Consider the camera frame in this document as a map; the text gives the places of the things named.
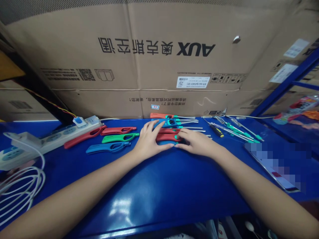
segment black and yellow screwdriver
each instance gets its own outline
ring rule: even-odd
[[[207,120],[205,120],[205,121],[208,123],[209,127],[212,129],[212,131],[213,131],[218,137],[220,137],[220,138],[224,137],[224,134],[223,134],[222,131],[220,131],[220,130],[219,130],[218,128],[216,128],[214,125],[212,125],[211,123],[209,123]]]

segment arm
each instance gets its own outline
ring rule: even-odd
[[[177,144],[175,147],[214,159],[252,210],[279,236],[289,239],[319,238],[319,222],[310,213],[227,149],[188,129],[182,129],[178,135],[190,145]]]
[[[145,124],[131,152],[35,205],[2,230],[0,238],[64,237],[132,168],[173,146],[156,144],[156,136],[164,122],[152,131],[155,123],[157,121]]]

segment white cable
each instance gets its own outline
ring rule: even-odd
[[[102,121],[102,120],[118,120],[117,118],[106,118],[106,119],[101,119],[100,121]]]
[[[253,116],[237,116],[237,115],[227,115],[227,116],[233,116],[233,117],[247,117],[247,118],[254,118],[254,119],[270,119],[270,118],[274,118],[274,116],[271,116],[271,117],[253,117]]]
[[[15,198],[13,201],[11,201],[9,204],[3,206],[2,208],[0,208],[0,213],[2,213],[0,215],[0,218],[2,218],[3,216],[5,216],[6,214],[8,214],[9,212],[13,211],[14,209],[16,209],[14,211],[14,213],[12,215],[10,215],[8,218],[6,218],[5,220],[0,222],[0,226],[2,226],[3,224],[5,224],[6,222],[8,222],[10,219],[12,219],[15,215],[17,215],[19,212],[21,212],[26,206],[28,211],[33,203],[33,198],[40,192],[40,190],[42,189],[45,179],[46,179],[46,175],[43,172],[44,166],[45,166],[45,159],[43,154],[37,150],[36,148],[32,147],[31,145],[28,145],[24,142],[21,142],[17,139],[15,139],[14,137],[12,137],[11,133],[5,132],[3,133],[6,137],[8,137],[11,140],[14,141],[18,141],[21,144],[24,144],[30,148],[32,148],[33,150],[35,150],[41,157],[42,160],[42,166],[41,169],[31,166],[31,167],[27,167],[24,168],[16,173],[14,173],[13,175],[11,175],[10,177],[8,177],[5,181],[3,181],[0,184],[0,196],[4,196],[4,195],[10,195],[9,197],[5,197],[5,199],[0,200],[0,205],[3,204],[5,201],[17,197]],[[31,171],[35,171],[36,174],[33,175],[28,175],[28,176],[23,176],[23,174],[25,173],[29,173]],[[26,179],[31,179],[31,181],[28,181],[27,183],[25,183],[24,185],[20,186],[17,189],[14,189],[12,191],[10,191],[9,189],[15,185],[16,183],[19,183],[20,181],[26,180]],[[27,188],[26,190],[24,190],[23,192],[19,192],[16,194],[13,194],[23,188]],[[16,202],[18,199],[20,199],[20,201],[18,203],[16,203],[16,205],[13,205],[12,207],[10,207],[10,205],[12,205],[14,202]]]

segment cardboard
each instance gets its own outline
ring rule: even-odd
[[[23,89],[23,87],[13,80],[6,80],[0,82],[0,89]]]
[[[233,91],[55,90],[76,115],[100,118],[146,118],[150,113],[180,116],[219,115]]]
[[[26,90],[0,89],[0,118],[14,120],[56,120]]]
[[[0,51],[0,82],[7,79],[23,76],[21,70],[5,53]]]
[[[0,19],[53,89],[183,90],[178,77],[207,77],[188,89],[236,90],[298,1],[100,2],[21,2]]]
[[[149,118],[150,113],[196,117],[220,115],[234,93],[234,91],[142,90],[143,116]]]
[[[227,105],[227,115],[250,115],[272,91],[236,91]]]
[[[242,83],[241,90],[275,89],[279,84],[269,81],[285,64],[300,65],[319,46],[318,10],[317,1],[306,1],[294,14],[287,17],[276,37]],[[295,57],[292,57],[294,55],[285,56],[284,54],[299,39],[309,44],[300,53],[298,50],[295,51],[297,54]],[[311,71],[309,75],[314,79],[319,79],[319,67]]]
[[[56,95],[78,116],[140,119],[143,117],[138,90],[54,90]]]

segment white label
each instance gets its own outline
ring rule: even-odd
[[[206,88],[210,77],[179,76],[176,88]]]
[[[159,110],[159,109],[160,109],[160,106],[158,106],[158,105],[151,105],[151,108],[154,109],[154,110]]]
[[[290,74],[297,69],[298,66],[291,65],[291,64],[285,64],[278,72],[275,74],[269,82],[274,83],[282,83],[285,79],[287,79]]]
[[[286,51],[284,56],[295,58],[307,45],[309,44],[308,41],[303,39],[298,39],[289,49]]]

